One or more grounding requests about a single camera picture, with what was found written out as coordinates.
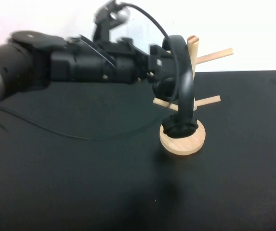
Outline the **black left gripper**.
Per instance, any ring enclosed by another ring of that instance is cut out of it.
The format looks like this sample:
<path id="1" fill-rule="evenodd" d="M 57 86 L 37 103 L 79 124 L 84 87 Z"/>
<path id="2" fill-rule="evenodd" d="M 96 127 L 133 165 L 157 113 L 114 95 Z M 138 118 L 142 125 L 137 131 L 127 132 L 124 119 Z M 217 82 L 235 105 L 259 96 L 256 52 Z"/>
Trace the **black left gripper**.
<path id="1" fill-rule="evenodd" d="M 117 40 L 116 82 L 132 84 L 148 78 L 151 72 L 154 81 L 175 77 L 174 59 L 159 45 L 150 45 L 150 56 L 133 44 L 131 38 Z"/>

